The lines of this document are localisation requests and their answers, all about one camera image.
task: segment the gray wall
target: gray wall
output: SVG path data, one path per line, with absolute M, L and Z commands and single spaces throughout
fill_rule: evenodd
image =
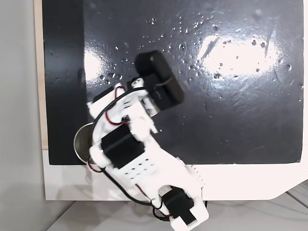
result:
M 33 0 L 0 1 L 0 230 L 46 230 L 72 202 L 44 199 Z

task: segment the black glossy surface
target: black glossy surface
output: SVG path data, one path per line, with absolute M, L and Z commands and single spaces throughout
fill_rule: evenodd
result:
M 83 0 L 43 0 L 49 162 L 79 165 L 73 140 L 87 124 Z
M 154 117 L 161 131 L 155 138 L 168 152 L 187 164 L 300 160 L 302 0 L 85 0 L 83 11 L 88 100 L 118 81 L 126 83 L 135 77 L 137 53 L 159 50 L 178 76 L 186 97 L 182 105 Z M 61 38 L 54 36 L 56 28 L 44 24 L 49 42 L 60 48 L 58 51 L 65 50 L 59 55 L 71 53 L 68 44 L 76 39 L 74 26 L 64 19 L 72 25 L 80 20 L 69 13 L 66 18 L 63 15 L 58 26 L 65 24 L 67 29 L 59 32 Z M 48 55 L 48 50 L 46 40 L 46 83 L 57 78 L 48 71 L 60 76 L 58 84 L 46 84 L 51 152 L 52 145 L 59 146 L 62 140 L 62 145 L 67 145 L 73 140 L 86 112 L 84 98 L 74 99 L 75 105 L 68 100 L 79 95 L 76 72 L 64 77 L 67 68 L 80 68 L 80 53 L 59 63 L 55 59 L 58 53 Z M 78 59 L 78 64 L 72 65 L 71 59 Z M 55 95 L 64 96 L 64 102 L 54 101 Z M 65 115 L 55 112 L 59 104 L 69 108 Z M 66 125 L 73 115 L 76 123 Z M 59 123 L 64 124 L 60 133 Z M 67 148 L 65 153 L 71 157 L 74 150 Z

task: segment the cable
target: cable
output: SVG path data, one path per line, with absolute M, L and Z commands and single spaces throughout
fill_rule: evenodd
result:
M 124 87 L 122 87 L 122 86 L 116 87 L 116 89 L 115 89 L 115 99 L 117 98 L 116 91 L 117 91 L 119 88 L 121 88 L 121 89 L 123 89 L 123 90 L 125 91 Z M 126 124 L 126 123 L 127 123 L 127 121 L 124 121 L 124 122 L 121 121 L 120 123 L 114 123 L 114 122 L 112 122 L 112 121 L 109 119 L 109 116 L 108 116 L 108 113 L 107 113 L 107 112 L 105 113 L 105 116 L 106 116 L 106 120 L 108 121 L 108 123 L 111 124 L 111 125 L 113 125 L 113 126 L 120 126 L 120 125 L 122 125 L 122 124 Z
M 91 166 L 90 160 L 91 160 L 91 157 L 90 157 L 90 158 L 88 159 L 88 161 L 87 161 L 87 166 L 88 166 L 88 168 L 89 168 L 92 172 L 101 173 L 101 172 L 102 172 L 101 170 L 98 171 L 98 170 L 94 169 L 94 168 Z
M 153 215 L 154 215 L 154 217 L 156 217 L 157 219 L 159 219 L 159 220 L 162 220 L 162 221 L 170 221 L 170 217 L 167 217 L 167 216 L 165 216 L 165 217 L 160 217 L 160 216 L 158 216 L 157 214 L 156 214 L 156 209 L 153 207 L 153 209 L 152 209 L 152 213 L 153 213 Z
M 98 114 L 98 116 L 94 119 L 93 121 L 93 125 L 92 125 L 92 134 L 93 131 L 97 125 L 97 122 L 100 120 L 100 118 L 103 116 L 103 114 L 108 111 L 110 108 L 112 108 L 116 102 L 118 102 L 120 99 L 124 98 L 125 96 L 135 92 L 135 91 L 139 91 L 139 90 L 147 90 L 148 88 L 146 87 L 141 87 L 141 88 L 133 88 L 132 90 L 126 91 L 125 93 L 123 93 L 122 95 L 120 95 L 119 97 L 117 97 L 116 99 L 114 99 L 111 103 L 109 103 L 104 109 L 102 109 L 102 111 Z
M 120 99 L 124 98 L 125 96 L 135 92 L 135 91 L 139 91 L 139 90 L 149 90 L 151 88 L 155 89 L 157 87 L 162 87 L 166 84 L 168 84 L 173 78 L 170 77 L 169 79 L 167 79 L 165 82 L 163 83 L 159 83 L 159 84 L 155 84 L 154 86 L 152 87 L 140 87 L 140 88 L 133 88 L 129 91 L 126 91 L 124 92 L 122 95 L 120 95 L 119 97 L 116 97 L 111 103 L 109 103 L 104 109 L 102 109 L 102 111 L 97 115 L 97 117 L 94 119 L 93 121 L 93 125 L 92 125 L 92 134 L 93 134 L 93 131 L 98 123 L 98 121 L 100 120 L 100 118 L 103 116 L 103 114 L 108 111 L 110 108 L 112 108 L 116 102 L 118 102 Z
M 102 172 L 106 175 L 106 177 L 107 177 L 109 180 L 111 180 L 112 183 L 115 184 L 115 185 L 119 188 L 119 190 L 121 190 L 122 193 L 124 193 L 124 195 L 125 195 L 126 197 L 128 197 L 130 200 L 132 200 L 133 202 L 138 203 L 138 204 L 140 204 L 140 205 L 152 206 L 152 204 L 151 204 L 150 202 L 140 201 L 140 200 L 135 199 L 135 198 L 132 197 L 131 195 L 129 195 L 128 192 L 125 191 L 125 189 L 124 189 L 124 188 L 123 188 L 112 176 L 110 176 L 108 172 L 106 172 L 105 168 L 102 168 L 101 170 L 102 170 Z

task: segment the water droplet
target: water droplet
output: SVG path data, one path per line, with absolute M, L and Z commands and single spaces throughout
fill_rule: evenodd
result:
M 288 71 L 291 71 L 291 69 L 292 69 L 291 64 L 287 64 L 287 65 L 285 66 L 285 69 L 287 69 Z
M 179 49 L 183 51 L 183 50 L 185 50 L 185 46 L 183 44 L 181 44 L 181 45 L 179 45 Z
M 116 75 L 113 72 L 108 73 L 108 77 L 114 78 Z
M 215 74 L 214 74 L 214 78 L 215 78 L 215 79 L 220 78 L 220 73 L 215 73 Z
M 262 15 L 262 11 L 260 9 L 256 9 L 255 11 L 255 17 L 259 18 Z

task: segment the white frame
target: white frame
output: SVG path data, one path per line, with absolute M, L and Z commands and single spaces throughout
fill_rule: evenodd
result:
M 42 45 L 41 4 L 36 3 L 37 49 Z M 308 2 L 304 1 L 304 34 L 308 33 Z M 304 36 L 304 82 L 308 82 L 308 37 Z M 42 52 L 37 50 L 38 59 Z M 38 81 L 41 80 L 41 61 L 38 61 Z M 41 130 L 45 105 L 44 94 L 39 89 Z M 48 150 L 43 145 L 43 166 L 46 200 L 127 200 L 127 198 L 103 174 L 91 173 L 85 166 L 53 166 L 49 164 Z M 204 200 L 269 200 L 308 179 L 308 100 L 304 100 L 303 150 L 300 163 L 268 165 L 199 165 L 205 180 Z M 144 199 L 134 190 L 129 193 Z

